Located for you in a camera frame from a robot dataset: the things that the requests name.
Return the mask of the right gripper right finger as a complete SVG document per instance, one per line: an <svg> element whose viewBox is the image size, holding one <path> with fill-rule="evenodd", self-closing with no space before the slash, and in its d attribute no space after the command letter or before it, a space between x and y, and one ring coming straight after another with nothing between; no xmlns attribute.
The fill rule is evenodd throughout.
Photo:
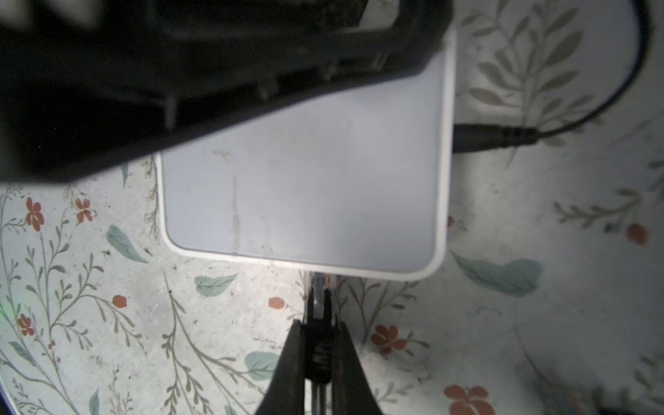
<svg viewBox="0 0 664 415"><path fill-rule="evenodd" d="M347 325L335 330L331 364L334 415L382 415L354 348Z"/></svg>

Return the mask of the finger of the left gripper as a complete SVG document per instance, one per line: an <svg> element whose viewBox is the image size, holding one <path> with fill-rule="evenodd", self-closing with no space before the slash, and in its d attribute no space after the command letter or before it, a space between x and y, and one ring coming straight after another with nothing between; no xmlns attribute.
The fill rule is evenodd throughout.
<svg viewBox="0 0 664 415"><path fill-rule="evenodd" d="M451 1L4 1L1 178L68 182L321 95L421 73Z"/></svg>

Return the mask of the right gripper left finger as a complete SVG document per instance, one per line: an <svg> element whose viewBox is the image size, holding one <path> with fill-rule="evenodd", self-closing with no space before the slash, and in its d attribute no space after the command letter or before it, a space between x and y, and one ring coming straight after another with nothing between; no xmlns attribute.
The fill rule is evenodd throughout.
<svg viewBox="0 0 664 415"><path fill-rule="evenodd" d="M303 325L294 320L278 364L256 415L303 415L305 338Z"/></svg>

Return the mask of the white network switch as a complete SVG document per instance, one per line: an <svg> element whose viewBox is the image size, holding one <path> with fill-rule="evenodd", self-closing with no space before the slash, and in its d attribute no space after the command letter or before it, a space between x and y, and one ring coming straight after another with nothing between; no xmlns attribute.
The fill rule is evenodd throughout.
<svg viewBox="0 0 664 415"><path fill-rule="evenodd" d="M446 253L457 33L418 75L306 100L157 157L189 257L416 281Z"/></svg>

